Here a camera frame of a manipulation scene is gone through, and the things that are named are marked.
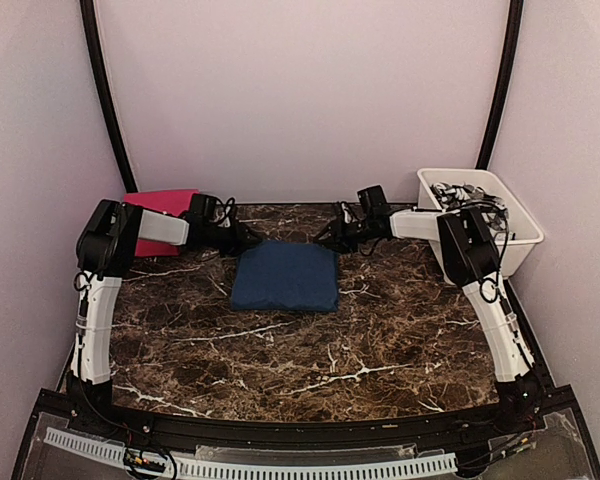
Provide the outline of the dark blue garment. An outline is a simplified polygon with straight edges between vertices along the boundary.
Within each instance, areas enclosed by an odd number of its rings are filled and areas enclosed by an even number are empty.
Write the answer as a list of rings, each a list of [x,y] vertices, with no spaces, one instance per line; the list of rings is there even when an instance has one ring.
[[[335,312],[338,260],[336,252],[316,244],[265,241],[238,257],[231,308]]]

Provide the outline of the pink trousers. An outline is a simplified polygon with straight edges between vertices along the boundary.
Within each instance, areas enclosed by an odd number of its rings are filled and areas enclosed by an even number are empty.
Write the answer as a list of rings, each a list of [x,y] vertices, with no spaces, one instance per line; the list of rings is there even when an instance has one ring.
[[[197,189],[127,193],[123,201],[178,217],[189,209],[191,198],[198,193]],[[137,258],[169,257],[178,256],[180,252],[181,248],[178,246],[138,239],[135,256]]]

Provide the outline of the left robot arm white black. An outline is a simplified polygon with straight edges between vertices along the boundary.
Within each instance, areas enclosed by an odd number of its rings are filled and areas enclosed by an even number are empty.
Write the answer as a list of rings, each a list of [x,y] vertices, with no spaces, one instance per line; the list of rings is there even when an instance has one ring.
[[[110,338],[122,280],[140,240],[185,250],[211,248],[223,257],[236,257],[262,237],[237,219],[233,198],[221,202],[195,194],[179,215],[127,202],[99,202],[76,244],[79,306],[66,384],[70,395],[88,399],[81,417],[100,436],[114,435],[121,427],[120,412],[110,406]]]

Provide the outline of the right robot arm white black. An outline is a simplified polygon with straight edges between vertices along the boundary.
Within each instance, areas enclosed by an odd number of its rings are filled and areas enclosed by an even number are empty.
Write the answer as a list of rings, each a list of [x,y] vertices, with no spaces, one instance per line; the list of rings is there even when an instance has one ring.
[[[505,292],[502,267],[508,244],[496,245],[496,230],[490,225],[496,220],[509,233],[506,208],[493,201],[469,200],[443,210],[395,209],[379,185],[359,191],[358,198],[361,217],[347,202],[336,203],[336,217],[313,242],[349,254],[368,241],[437,241],[443,273],[469,300],[491,351],[501,403],[491,410],[490,424],[501,434],[514,432],[527,420],[529,404],[539,398],[541,382]]]

